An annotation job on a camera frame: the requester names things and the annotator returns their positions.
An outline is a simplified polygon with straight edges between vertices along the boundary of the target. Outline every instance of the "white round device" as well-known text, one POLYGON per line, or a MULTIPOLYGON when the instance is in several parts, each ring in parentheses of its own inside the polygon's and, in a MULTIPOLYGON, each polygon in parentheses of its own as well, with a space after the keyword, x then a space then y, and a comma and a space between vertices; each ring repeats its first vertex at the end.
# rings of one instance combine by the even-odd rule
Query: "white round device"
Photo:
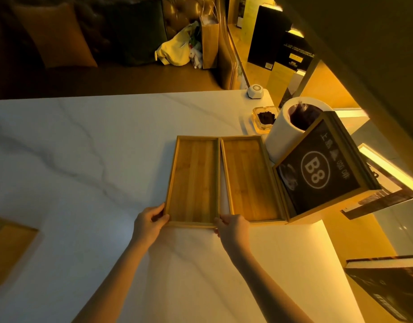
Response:
POLYGON ((260 85, 252 85, 247 89, 247 95, 250 98, 262 98, 263 87, 260 85))

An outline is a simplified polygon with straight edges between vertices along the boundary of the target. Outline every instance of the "white cylindrical container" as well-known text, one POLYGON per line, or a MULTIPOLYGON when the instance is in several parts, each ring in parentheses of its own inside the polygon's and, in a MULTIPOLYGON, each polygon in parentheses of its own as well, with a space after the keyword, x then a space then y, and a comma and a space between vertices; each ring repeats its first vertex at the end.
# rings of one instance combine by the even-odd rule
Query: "white cylindrical container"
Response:
POLYGON ((290 122, 289 109, 299 102, 314 105, 322 111, 333 111, 326 103, 312 97, 295 97, 284 103, 265 141, 269 158, 274 163, 276 163, 285 152, 287 152, 289 147, 305 132, 290 122))

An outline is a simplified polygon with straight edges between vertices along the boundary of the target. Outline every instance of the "hand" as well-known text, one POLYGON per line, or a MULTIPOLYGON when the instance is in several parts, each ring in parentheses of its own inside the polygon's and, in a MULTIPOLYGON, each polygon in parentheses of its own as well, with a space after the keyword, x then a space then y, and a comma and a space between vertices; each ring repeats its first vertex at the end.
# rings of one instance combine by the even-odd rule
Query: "hand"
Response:
POLYGON ((214 232, 218 234, 225 251, 232 261, 251 254, 249 242, 248 222, 243 216, 222 214, 214 219, 217 228, 214 232))
POLYGON ((165 203, 157 207, 147 207, 134 221, 130 244, 141 247, 145 252, 159 236, 161 228, 168 222, 169 214, 163 215, 165 203))

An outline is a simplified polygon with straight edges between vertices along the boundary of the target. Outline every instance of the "leather sofa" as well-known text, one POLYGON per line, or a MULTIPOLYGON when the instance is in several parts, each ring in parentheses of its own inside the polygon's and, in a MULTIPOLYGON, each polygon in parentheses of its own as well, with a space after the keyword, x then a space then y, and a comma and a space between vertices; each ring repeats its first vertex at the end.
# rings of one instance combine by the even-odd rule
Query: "leather sofa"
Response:
POLYGON ((237 89, 236 56, 227 33, 225 0, 163 0, 168 39, 215 4, 220 26, 216 69, 194 69, 153 63, 125 67, 116 61, 116 43, 101 5, 140 0, 0 0, 0 99, 189 92, 237 89), (11 10, 14 2, 55 5, 74 2, 77 19, 97 68, 45 70, 27 32, 11 10))

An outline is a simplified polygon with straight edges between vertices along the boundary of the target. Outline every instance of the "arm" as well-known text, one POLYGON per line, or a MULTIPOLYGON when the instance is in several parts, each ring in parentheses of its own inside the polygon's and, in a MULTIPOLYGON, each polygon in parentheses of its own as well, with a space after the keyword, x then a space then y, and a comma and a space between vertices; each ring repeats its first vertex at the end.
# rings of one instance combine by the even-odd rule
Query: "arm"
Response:
POLYGON ((141 259, 169 220, 169 215, 157 219, 163 207, 148 207, 138 215, 129 245, 73 323, 117 321, 141 259))
POLYGON ((310 323, 312 320, 262 269, 250 251, 249 222, 241 215, 222 215, 216 218, 215 233, 241 273, 256 299, 257 305, 269 323, 310 323))

